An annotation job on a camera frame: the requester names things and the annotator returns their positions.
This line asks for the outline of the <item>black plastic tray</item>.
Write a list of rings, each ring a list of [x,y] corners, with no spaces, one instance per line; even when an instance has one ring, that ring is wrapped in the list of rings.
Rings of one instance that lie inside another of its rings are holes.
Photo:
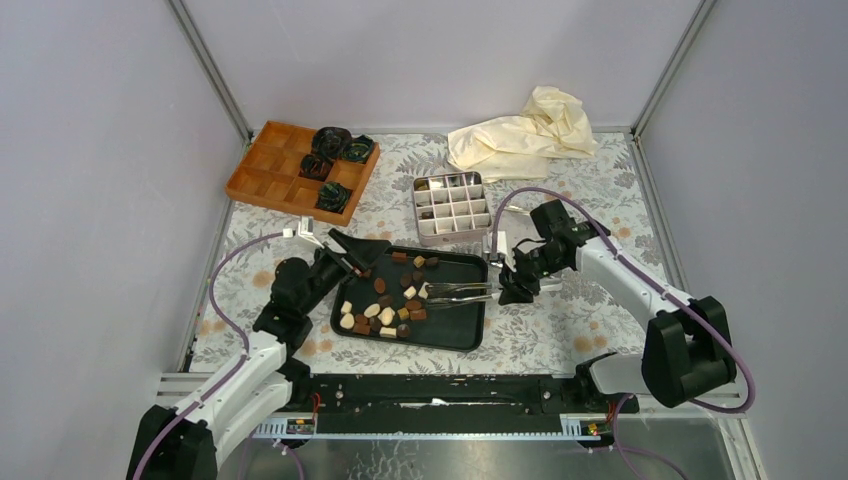
[[[383,295],[374,289],[377,277],[386,282]],[[470,352],[482,343],[485,305],[427,308],[418,291],[424,282],[470,283],[487,279],[488,266],[477,256],[391,247],[365,276],[338,288],[330,326],[337,334],[361,340]],[[374,303],[382,307],[381,312],[366,318],[363,311]]]

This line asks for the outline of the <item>metal serving tongs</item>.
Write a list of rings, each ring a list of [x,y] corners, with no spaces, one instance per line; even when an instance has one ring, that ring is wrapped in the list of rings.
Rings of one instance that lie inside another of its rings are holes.
[[[429,283],[427,308],[447,309],[498,300],[501,287],[492,283]]]

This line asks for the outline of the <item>pink grid box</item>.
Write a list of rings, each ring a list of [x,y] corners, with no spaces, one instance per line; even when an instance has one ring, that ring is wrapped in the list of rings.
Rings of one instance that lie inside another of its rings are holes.
[[[412,186],[415,225],[422,246],[480,241],[489,232],[492,214],[478,172],[419,177]]]

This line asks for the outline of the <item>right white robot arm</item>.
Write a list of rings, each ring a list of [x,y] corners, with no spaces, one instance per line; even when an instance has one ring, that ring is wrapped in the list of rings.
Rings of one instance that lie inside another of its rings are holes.
[[[544,281],[565,270],[600,285],[643,327],[637,354],[604,354],[581,364],[575,402],[597,412],[613,394],[649,394],[665,407],[692,402],[735,381],[738,368],[724,307],[695,299],[645,271],[592,219],[575,220],[559,201],[530,213],[534,248],[514,247],[499,275],[502,305],[531,303]]]

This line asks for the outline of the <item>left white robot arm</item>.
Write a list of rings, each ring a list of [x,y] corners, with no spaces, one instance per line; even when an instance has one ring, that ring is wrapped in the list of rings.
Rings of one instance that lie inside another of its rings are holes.
[[[274,273],[270,299],[242,346],[200,387],[171,407],[141,418],[130,479],[214,479],[233,450],[273,412],[309,401],[310,369],[294,353],[309,335],[312,310],[337,286],[372,268],[388,240],[354,238],[331,229],[333,250],[319,243],[312,260],[286,258]]]

